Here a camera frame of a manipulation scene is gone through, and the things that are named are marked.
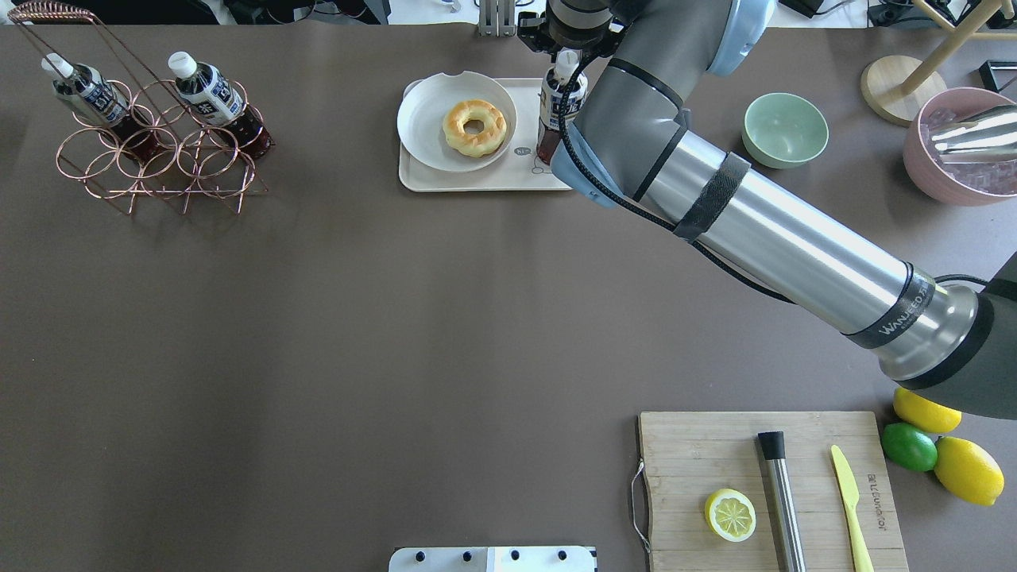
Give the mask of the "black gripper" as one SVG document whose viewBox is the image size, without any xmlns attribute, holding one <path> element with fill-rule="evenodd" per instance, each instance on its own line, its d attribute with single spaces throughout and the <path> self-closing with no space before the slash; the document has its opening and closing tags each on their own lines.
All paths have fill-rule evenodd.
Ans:
<svg viewBox="0 0 1017 572">
<path fill-rule="evenodd" d="M 613 30 L 617 1 L 547 1 L 545 10 L 520 12 L 516 35 L 534 53 L 553 58 L 564 48 L 586 57 L 614 54 L 624 34 Z"/>
</svg>

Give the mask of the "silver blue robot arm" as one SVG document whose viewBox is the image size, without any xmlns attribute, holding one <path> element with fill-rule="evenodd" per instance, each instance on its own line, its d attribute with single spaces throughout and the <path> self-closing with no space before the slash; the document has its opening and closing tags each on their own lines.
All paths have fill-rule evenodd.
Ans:
<svg viewBox="0 0 1017 572">
<path fill-rule="evenodd" d="M 608 59 L 563 127 L 553 174 L 730 261 L 728 272 L 752 288 L 770 288 L 874 352 L 902 387 L 959 412 L 1014 419 L 1014 260 L 981 291 L 941 286 L 689 130 L 683 102 L 698 80 L 730 75 L 775 7 L 548 1 L 541 14 L 520 14 L 531 50 Z"/>
</svg>

